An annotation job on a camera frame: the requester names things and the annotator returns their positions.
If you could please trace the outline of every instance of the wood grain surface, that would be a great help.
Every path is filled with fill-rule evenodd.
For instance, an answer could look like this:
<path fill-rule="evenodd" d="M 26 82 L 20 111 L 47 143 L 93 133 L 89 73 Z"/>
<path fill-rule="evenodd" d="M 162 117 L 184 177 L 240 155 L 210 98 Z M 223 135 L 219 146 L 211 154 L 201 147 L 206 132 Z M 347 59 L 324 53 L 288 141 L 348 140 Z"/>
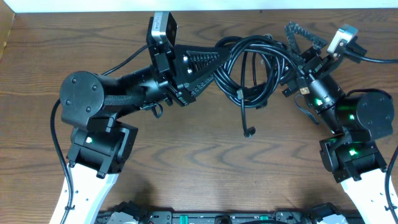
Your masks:
<path fill-rule="evenodd" d="M 16 16 L 0 64 L 1 223 L 50 220 L 63 182 L 49 126 L 60 85 L 71 72 L 101 73 L 130 56 L 145 44 L 152 15 Z M 358 43 L 370 57 L 398 57 L 395 9 L 175 12 L 174 16 L 179 44 L 213 46 L 229 35 L 268 33 L 285 41 L 284 26 L 289 21 L 331 41 L 339 26 L 347 23 L 359 29 Z M 114 75 L 149 63 L 144 52 Z M 234 68 L 237 80 L 240 69 L 240 65 Z M 345 61 L 333 76 L 345 91 L 381 88 L 398 99 L 397 70 L 398 65 Z M 190 106 L 165 106 L 160 119 L 150 111 L 123 118 L 139 132 L 103 209 L 124 200 L 185 211 L 268 211 L 323 202 L 354 209 L 319 156 L 318 141 L 330 137 L 329 130 L 312 124 L 292 97 L 282 95 L 282 89 L 270 97 L 266 108 L 247 110 L 248 125 L 257 129 L 252 139 L 243 137 L 239 108 L 214 83 Z M 56 125 L 66 154 L 72 127 L 60 121 L 60 111 Z M 377 145 L 389 162 L 398 145 L 397 131 Z M 393 178 L 397 185 L 398 170 Z"/>

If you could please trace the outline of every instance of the wooden table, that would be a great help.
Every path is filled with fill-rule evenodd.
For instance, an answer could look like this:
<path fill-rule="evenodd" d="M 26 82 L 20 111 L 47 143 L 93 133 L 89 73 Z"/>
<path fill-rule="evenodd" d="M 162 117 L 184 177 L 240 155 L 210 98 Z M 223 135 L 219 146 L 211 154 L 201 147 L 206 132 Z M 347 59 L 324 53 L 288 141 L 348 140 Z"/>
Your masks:
<path fill-rule="evenodd" d="M 49 126 L 60 85 L 71 72 L 101 73 L 130 56 L 145 44 L 152 15 L 16 16 L 0 64 L 1 223 L 50 220 L 63 182 Z M 228 35 L 267 33 L 285 41 L 284 26 L 289 21 L 331 41 L 347 23 L 359 29 L 358 43 L 369 50 L 370 57 L 398 57 L 395 9 L 175 12 L 174 16 L 179 44 L 213 46 Z M 149 63 L 145 52 L 115 75 Z M 398 65 L 358 65 L 347 60 L 333 76 L 345 91 L 381 88 L 398 99 L 397 70 Z M 323 202 L 353 209 L 319 156 L 318 141 L 330 137 L 329 130 L 310 122 L 281 90 L 271 96 L 266 108 L 247 110 L 248 125 L 257 129 L 252 139 L 243 137 L 239 108 L 214 83 L 190 106 L 165 106 L 160 119 L 150 111 L 122 119 L 138 127 L 139 133 L 103 209 L 124 200 L 175 210 L 267 211 L 310 208 Z M 61 123 L 60 111 L 56 123 L 66 154 L 72 127 Z M 394 128 L 398 129 L 397 119 Z M 398 145 L 396 133 L 377 142 L 387 162 Z M 397 185 L 397 170 L 393 177 Z"/>

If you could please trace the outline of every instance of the cable end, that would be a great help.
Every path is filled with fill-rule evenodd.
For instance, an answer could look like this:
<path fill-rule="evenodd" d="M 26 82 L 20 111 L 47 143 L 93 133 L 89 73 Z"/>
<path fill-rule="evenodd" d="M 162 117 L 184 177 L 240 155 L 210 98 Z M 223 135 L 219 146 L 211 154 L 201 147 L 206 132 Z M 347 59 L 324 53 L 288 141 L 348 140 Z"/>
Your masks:
<path fill-rule="evenodd" d="M 243 132 L 244 137 L 251 138 L 256 133 L 255 127 L 250 127 Z"/>

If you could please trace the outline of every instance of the cable bundle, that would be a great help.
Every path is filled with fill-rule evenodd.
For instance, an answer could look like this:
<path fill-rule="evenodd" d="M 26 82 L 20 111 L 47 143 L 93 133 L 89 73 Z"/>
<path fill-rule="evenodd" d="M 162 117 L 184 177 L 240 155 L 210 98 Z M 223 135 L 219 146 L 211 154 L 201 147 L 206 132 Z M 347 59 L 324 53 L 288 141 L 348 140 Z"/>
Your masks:
<path fill-rule="evenodd" d="M 215 82 L 225 95 L 242 110 L 242 124 L 244 135 L 250 138 L 255 132 L 254 127 L 247 128 L 245 108 L 261 108 L 267 105 L 270 95 L 276 90 L 278 84 L 287 79 L 288 76 L 301 76 L 297 62 L 287 47 L 272 36 L 253 35 L 250 37 L 225 37 L 221 39 L 216 47 L 229 47 L 231 58 L 217 71 L 214 72 Z M 243 53 L 241 70 L 241 83 L 237 84 L 231 79 L 232 68 Z M 253 87 L 245 87 L 245 69 L 248 53 L 252 53 Z M 256 55 L 259 55 L 266 66 L 267 81 L 257 84 L 256 78 Z"/>

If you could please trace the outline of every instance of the white wall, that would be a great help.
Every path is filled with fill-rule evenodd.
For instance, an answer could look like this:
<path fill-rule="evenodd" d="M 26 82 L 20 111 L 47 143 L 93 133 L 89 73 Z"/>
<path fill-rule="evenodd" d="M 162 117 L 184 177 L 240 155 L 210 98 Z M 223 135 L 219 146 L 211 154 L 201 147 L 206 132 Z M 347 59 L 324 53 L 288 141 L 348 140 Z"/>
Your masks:
<path fill-rule="evenodd" d="M 4 0 L 14 12 L 391 8 L 398 0 Z"/>

